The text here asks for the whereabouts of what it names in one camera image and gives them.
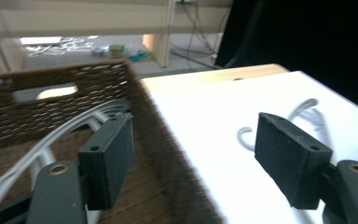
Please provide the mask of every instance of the cable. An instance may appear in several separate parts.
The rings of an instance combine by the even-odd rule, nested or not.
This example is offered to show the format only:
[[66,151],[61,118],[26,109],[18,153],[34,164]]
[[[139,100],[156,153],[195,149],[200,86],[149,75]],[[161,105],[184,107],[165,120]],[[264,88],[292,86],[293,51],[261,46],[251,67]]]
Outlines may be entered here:
[[193,33],[195,34],[196,31],[198,31],[198,35],[196,35],[196,37],[199,39],[200,43],[203,44],[205,46],[205,48],[208,51],[210,51],[211,54],[214,54],[215,52],[203,32],[202,24],[200,21],[200,11],[199,11],[197,2],[195,2],[195,10],[196,10],[196,15],[195,15],[196,18],[195,19],[193,19],[193,17],[191,16],[186,4],[182,4],[182,8],[183,8],[184,12],[186,13],[188,19],[192,22]]
[[[220,21],[219,27],[217,28],[217,33],[220,33],[220,30],[223,27],[223,22],[226,20],[226,17],[228,15],[228,12],[230,11],[230,8],[228,8],[225,12],[225,14],[223,14],[222,20]],[[217,40],[218,40],[219,35],[216,35],[216,38],[214,39],[214,43],[213,43],[213,49],[217,48]]]
[[213,69],[213,70],[216,70],[216,69],[217,69],[215,66],[210,66],[210,65],[207,64],[207,63],[202,63],[202,62],[200,62],[200,61],[197,61],[197,60],[188,58],[188,57],[186,57],[185,55],[182,55],[182,54],[180,54],[180,53],[177,53],[177,52],[175,52],[175,51],[173,51],[173,50],[171,50],[171,54],[174,54],[174,55],[179,56],[179,57],[181,57],[181,58],[187,59],[187,60],[189,60],[189,61],[191,61],[191,62],[193,62],[193,63],[199,63],[199,64],[201,64],[201,65],[203,65],[203,66],[205,66],[205,67],[211,68],[211,69]]
[[175,47],[176,49],[179,49],[179,50],[182,50],[182,51],[189,51],[190,53],[196,53],[196,54],[201,54],[201,55],[210,55],[209,53],[207,52],[204,52],[204,51],[199,51],[199,50],[188,50],[188,49],[184,49],[176,44],[174,44],[173,42],[171,42],[172,46]]
[[250,151],[255,151],[255,146],[245,142],[242,140],[242,135],[244,133],[251,133],[252,132],[252,128],[250,127],[243,127],[243,128],[240,128],[238,131],[237,131],[237,140],[238,142],[240,143],[241,146],[245,147],[246,149],[250,150]]
[[187,67],[188,67],[190,70],[192,70],[192,71],[194,71],[194,70],[193,70],[193,68],[192,68],[191,65],[190,65],[190,56],[189,56],[190,52],[189,52],[189,51],[190,51],[191,43],[193,42],[194,33],[196,32],[196,27],[197,27],[197,24],[194,23],[194,25],[193,25],[193,31],[191,32],[190,40],[188,41],[187,51],[186,51],[186,63],[187,63]]
[[226,63],[226,65],[223,66],[223,68],[229,68],[232,64],[234,64],[238,60],[238,57],[240,57],[240,53],[237,51],[234,57],[230,61],[228,61],[228,63]]

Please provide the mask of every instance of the tiled floor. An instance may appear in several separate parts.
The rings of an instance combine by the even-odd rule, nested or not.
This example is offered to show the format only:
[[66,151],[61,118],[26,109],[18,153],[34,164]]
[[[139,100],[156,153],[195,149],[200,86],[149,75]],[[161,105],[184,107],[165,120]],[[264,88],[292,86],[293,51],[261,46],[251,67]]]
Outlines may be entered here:
[[[218,34],[207,35],[207,39],[211,46],[218,47]],[[211,70],[214,65],[214,59],[211,57],[212,53],[200,42],[201,38],[193,36],[190,51],[187,52],[188,43],[191,38],[190,34],[172,35],[172,52],[170,54],[170,63],[167,67],[160,67],[157,62],[153,60],[141,60],[133,63],[133,67],[141,77],[156,77],[166,76],[172,74],[189,73],[194,71]],[[85,46],[86,43],[91,43],[95,47],[106,47],[110,44],[115,45],[142,45],[141,35],[113,35],[113,36],[99,36],[91,39],[87,36],[77,36],[77,40],[84,40],[82,43],[77,43],[78,46]],[[110,60],[110,55],[103,57],[92,56],[89,51],[66,51],[62,55],[54,55],[53,52],[39,54],[36,57],[30,57],[32,51],[25,51],[25,61],[23,69],[34,69],[49,66],[66,65],[70,63],[85,63],[99,60]]]

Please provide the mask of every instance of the white cable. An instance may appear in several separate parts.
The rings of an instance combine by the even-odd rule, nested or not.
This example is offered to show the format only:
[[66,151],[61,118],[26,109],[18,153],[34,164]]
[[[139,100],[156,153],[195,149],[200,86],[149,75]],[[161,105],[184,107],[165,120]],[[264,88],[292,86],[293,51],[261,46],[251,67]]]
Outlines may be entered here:
[[49,150],[49,146],[58,138],[82,125],[89,124],[90,120],[94,120],[93,127],[97,128],[95,123],[96,120],[101,123],[106,121],[107,116],[104,116],[103,113],[111,116],[117,112],[124,112],[129,109],[130,104],[127,100],[113,100],[105,104],[98,105],[70,119],[62,126],[49,133],[34,147],[32,147],[28,153],[17,161],[5,174],[0,176],[0,202],[7,194],[8,190],[13,186],[17,178],[31,164],[33,164],[33,173],[36,173],[36,171],[45,166],[47,162],[55,161],[51,151]]
[[[315,127],[314,131],[318,134],[319,141],[331,148],[332,144],[325,125],[324,116],[314,108],[317,104],[318,100],[314,98],[304,101],[290,113],[287,120],[293,122],[296,117],[301,117],[302,119],[307,120]],[[240,128],[237,131],[237,139],[241,146],[250,151],[255,151],[255,146],[247,143],[242,137],[244,133],[250,133],[251,131],[252,129],[250,127]]]

